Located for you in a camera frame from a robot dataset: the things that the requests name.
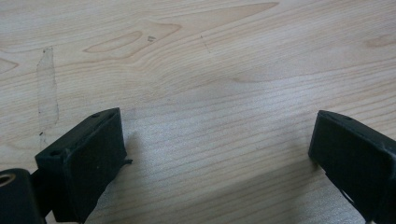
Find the black device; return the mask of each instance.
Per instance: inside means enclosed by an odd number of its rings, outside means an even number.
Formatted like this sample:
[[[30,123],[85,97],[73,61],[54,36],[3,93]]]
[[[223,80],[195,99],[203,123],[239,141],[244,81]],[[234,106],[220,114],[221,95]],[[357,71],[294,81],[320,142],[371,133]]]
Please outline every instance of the black device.
[[[319,111],[309,157],[364,219],[396,223],[396,142],[350,117]]]
[[[108,109],[79,125],[35,156],[38,169],[0,172],[0,223],[86,221],[125,160],[120,110]]]

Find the wooden table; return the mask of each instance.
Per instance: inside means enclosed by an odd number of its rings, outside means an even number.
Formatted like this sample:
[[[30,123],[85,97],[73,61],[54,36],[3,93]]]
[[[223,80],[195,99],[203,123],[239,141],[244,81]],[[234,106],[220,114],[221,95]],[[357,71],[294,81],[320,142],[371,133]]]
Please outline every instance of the wooden table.
[[[307,150],[320,109],[396,137],[394,0],[6,0],[0,20],[1,170],[121,109],[134,163],[87,223],[364,222]]]

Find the hole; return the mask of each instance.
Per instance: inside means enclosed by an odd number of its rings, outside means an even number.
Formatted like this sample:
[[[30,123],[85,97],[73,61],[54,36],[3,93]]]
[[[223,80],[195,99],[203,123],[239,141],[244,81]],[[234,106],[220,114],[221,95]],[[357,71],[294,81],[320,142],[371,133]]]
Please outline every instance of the hole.
[[[50,155],[51,156],[59,156],[59,155],[61,155],[61,153],[62,153],[61,150],[54,150],[54,151],[51,151]]]
[[[11,183],[15,179],[14,174],[0,175],[0,188]]]

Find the scratch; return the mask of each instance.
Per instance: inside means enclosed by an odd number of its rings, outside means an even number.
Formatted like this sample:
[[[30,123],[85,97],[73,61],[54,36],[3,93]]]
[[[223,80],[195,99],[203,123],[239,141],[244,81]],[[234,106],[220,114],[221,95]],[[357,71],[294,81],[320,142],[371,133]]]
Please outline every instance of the scratch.
[[[52,48],[43,50],[43,57],[37,65],[36,75],[40,148],[44,149],[48,146],[46,131],[55,126],[59,119]]]
[[[207,44],[206,44],[206,42],[205,42],[205,40],[204,40],[204,37],[203,37],[203,36],[201,36],[201,38],[202,38],[202,41],[204,41],[205,48],[207,49],[207,52],[209,52],[209,53],[210,53],[210,50],[209,50],[209,48],[207,47]]]

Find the edge of black part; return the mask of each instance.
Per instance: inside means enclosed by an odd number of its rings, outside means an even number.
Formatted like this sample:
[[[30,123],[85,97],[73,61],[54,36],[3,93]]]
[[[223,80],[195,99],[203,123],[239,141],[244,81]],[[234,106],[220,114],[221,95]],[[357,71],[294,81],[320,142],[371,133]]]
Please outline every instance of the edge of black part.
[[[320,110],[308,155],[366,221],[396,223],[395,141],[350,117]]]
[[[53,189],[55,219],[85,222],[125,157],[119,108],[87,117],[38,153],[40,176]]]

